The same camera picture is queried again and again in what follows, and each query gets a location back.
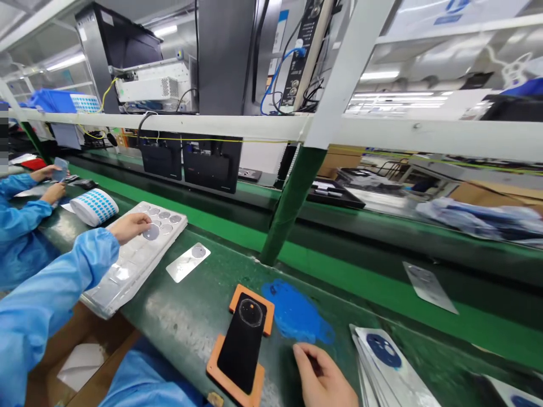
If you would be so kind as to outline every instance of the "cardboard box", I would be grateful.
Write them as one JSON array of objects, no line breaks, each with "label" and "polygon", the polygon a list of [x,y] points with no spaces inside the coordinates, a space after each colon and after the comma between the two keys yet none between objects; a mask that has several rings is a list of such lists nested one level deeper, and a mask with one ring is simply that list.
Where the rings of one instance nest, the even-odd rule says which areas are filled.
[{"label": "cardboard box", "polygon": [[543,216],[543,191],[541,190],[468,181],[459,185],[449,197],[465,204],[486,207],[525,206]]},{"label": "cardboard box", "polygon": [[328,154],[322,163],[317,175],[330,179],[336,178],[338,168],[356,168],[360,164],[364,148],[356,146],[330,145]]},{"label": "cardboard box", "polygon": [[[74,315],[47,343],[41,362],[28,374],[25,407],[96,407],[107,394],[117,368],[139,333],[121,314],[105,321],[78,303]],[[79,392],[57,378],[79,344],[99,344],[104,363]]]}]

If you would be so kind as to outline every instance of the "blue sleeve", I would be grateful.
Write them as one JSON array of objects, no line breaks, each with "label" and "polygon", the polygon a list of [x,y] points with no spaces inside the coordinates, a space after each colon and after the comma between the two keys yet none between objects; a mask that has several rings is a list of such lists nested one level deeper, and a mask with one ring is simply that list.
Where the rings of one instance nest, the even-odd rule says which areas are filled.
[{"label": "blue sleeve", "polygon": [[21,209],[0,208],[0,242],[12,241],[32,232],[51,212],[53,207],[45,201],[32,201]]},{"label": "blue sleeve", "polygon": [[126,354],[99,407],[210,406],[164,357],[142,337]]},{"label": "blue sleeve", "polygon": [[119,257],[117,239],[103,228],[80,235],[71,252],[0,301],[0,406],[23,406],[27,374],[47,339],[71,317],[81,294],[95,287]]},{"label": "blue sleeve", "polygon": [[0,194],[6,200],[10,200],[19,192],[34,188],[36,185],[37,182],[32,179],[30,174],[10,175],[0,180]]}]

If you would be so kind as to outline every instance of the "blue cleanroom gown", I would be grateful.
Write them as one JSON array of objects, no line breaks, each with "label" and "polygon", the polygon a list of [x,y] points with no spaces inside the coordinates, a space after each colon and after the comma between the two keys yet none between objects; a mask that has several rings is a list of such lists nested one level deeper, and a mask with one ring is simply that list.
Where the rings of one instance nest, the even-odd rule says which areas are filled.
[{"label": "blue cleanroom gown", "polygon": [[[57,258],[0,301],[0,407],[23,406],[27,374],[42,359],[47,339],[71,317],[81,293],[95,287],[119,256],[117,239],[103,228],[80,235]],[[101,406],[204,404],[202,395],[146,341],[121,363]]]},{"label": "blue cleanroom gown", "polygon": [[45,201],[32,201],[15,209],[8,202],[36,184],[28,174],[0,180],[0,291],[14,289],[60,254],[41,233],[34,231],[53,207]]}]

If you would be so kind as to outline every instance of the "blue cable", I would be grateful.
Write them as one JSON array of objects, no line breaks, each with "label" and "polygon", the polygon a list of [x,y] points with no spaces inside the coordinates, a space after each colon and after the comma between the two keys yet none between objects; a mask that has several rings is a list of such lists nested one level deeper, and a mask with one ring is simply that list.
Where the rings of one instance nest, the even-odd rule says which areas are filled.
[{"label": "blue cable", "polygon": [[277,79],[277,75],[279,75],[279,70],[281,69],[281,65],[283,64],[283,62],[285,61],[285,59],[288,58],[288,56],[290,54],[292,54],[293,52],[298,52],[302,57],[305,56],[305,53],[306,53],[306,50],[305,48],[293,48],[291,49],[289,52],[287,52],[285,54],[285,56],[283,57],[283,60],[280,62],[279,65],[277,65],[277,69],[275,70],[275,73],[273,74],[273,77],[272,77],[272,81],[270,82],[270,85],[268,86],[267,90],[266,90],[266,93],[264,93],[264,96],[262,97],[262,101],[260,102],[260,114],[264,115],[264,116],[269,116],[267,114],[265,114],[262,110],[263,106],[264,106],[264,99],[266,98],[266,95],[269,95],[271,94],[271,89],[273,87],[273,82],[275,82],[275,80]]}]

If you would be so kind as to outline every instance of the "worker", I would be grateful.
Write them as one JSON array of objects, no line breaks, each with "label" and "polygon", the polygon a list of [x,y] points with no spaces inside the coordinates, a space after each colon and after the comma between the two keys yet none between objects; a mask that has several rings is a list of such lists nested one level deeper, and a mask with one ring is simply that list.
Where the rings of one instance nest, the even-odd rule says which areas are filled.
[{"label": "worker", "polygon": [[[27,375],[42,359],[47,339],[70,318],[82,292],[95,287],[119,256],[119,247],[148,230],[151,219],[127,215],[108,231],[80,235],[57,258],[0,301],[0,407],[22,407]],[[357,407],[356,393],[328,354],[294,345],[306,407]],[[316,361],[316,371],[309,357]],[[206,401],[145,339],[125,356],[101,407],[200,407]]]},{"label": "worker", "polygon": [[22,209],[8,202],[14,195],[51,177],[55,170],[60,168],[47,166],[31,174],[0,180],[0,291],[14,289],[60,254],[35,229],[51,214],[52,205],[66,194],[66,185],[53,184],[38,201],[29,202]]}]

